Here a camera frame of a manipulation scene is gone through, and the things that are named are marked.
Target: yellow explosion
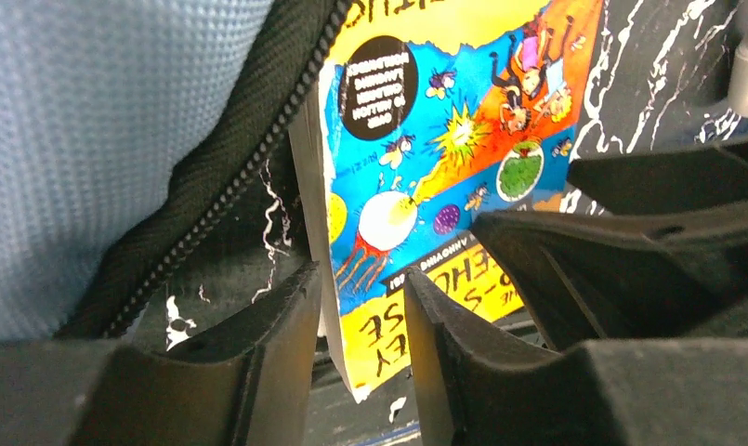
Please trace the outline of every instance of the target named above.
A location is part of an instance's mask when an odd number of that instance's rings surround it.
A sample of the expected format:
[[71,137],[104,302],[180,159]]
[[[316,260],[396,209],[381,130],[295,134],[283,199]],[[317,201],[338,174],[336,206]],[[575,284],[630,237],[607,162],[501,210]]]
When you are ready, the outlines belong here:
[[438,144],[437,151],[454,166],[461,167],[475,157],[475,148],[489,134],[486,124],[478,124],[469,115],[469,108],[464,103],[461,112],[453,106],[453,116],[445,124],[445,133],[431,142]]

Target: purple planet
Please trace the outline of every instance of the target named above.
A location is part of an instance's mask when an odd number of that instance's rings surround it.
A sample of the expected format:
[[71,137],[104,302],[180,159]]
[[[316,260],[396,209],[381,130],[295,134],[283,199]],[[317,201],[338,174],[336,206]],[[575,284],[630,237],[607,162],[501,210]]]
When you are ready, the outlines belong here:
[[448,204],[441,208],[434,218],[434,232],[439,235],[449,234],[458,225],[461,218],[461,209],[455,204]]

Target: cartoon bee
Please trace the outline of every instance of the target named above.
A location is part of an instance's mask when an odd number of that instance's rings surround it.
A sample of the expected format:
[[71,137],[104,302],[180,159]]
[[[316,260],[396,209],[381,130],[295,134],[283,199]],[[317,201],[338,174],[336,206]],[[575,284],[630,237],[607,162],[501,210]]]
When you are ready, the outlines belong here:
[[583,35],[580,35],[579,37],[576,37],[576,40],[573,41],[571,44],[571,51],[576,51],[577,49],[581,49],[584,47],[584,43],[587,41],[587,38]]
[[486,183],[480,183],[475,190],[466,196],[466,205],[464,206],[465,211],[469,210],[480,210],[480,207],[489,197],[489,188]]
[[385,144],[385,154],[379,158],[379,164],[390,164],[391,169],[398,169],[404,156],[409,157],[409,151],[412,150],[412,141],[414,141],[414,135],[404,135]]
[[436,96],[439,99],[445,99],[446,90],[453,88],[453,85],[455,85],[455,70],[437,72],[437,69],[434,69],[428,85],[426,96],[429,98]]
[[568,154],[571,152],[572,147],[573,142],[571,141],[571,139],[563,138],[560,142],[557,143],[556,146],[554,146],[554,149],[551,150],[551,154],[555,158],[559,155],[568,156]]

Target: colorful book cover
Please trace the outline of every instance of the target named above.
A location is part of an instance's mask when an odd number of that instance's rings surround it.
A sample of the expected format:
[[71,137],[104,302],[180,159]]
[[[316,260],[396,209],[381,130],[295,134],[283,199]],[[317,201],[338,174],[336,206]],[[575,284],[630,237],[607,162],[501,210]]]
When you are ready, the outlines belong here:
[[335,342],[357,400],[410,363],[406,268],[487,321],[522,307],[467,229],[494,209],[558,210],[601,6],[353,2],[319,101]]

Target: yellow banner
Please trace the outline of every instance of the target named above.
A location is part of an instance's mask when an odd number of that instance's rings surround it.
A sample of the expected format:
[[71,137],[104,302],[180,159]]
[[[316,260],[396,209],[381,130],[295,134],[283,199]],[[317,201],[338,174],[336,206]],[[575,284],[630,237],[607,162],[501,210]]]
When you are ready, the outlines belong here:
[[[467,234],[458,243],[464,246],[461,250],[453,250],[450,243],[416,266],[445,294],[486,321],[502,319],[521,308],[521,297],[510,278],[479,242]],[[387,286],[387,294],[341,317],[349,382],[359,391],[378,387],[410,364],[403,272],[388,279]]]
[[456,54],[479,47],[532,20],[549,0],[355,0],[329,60],[344,64],[363,42],[392,35]]

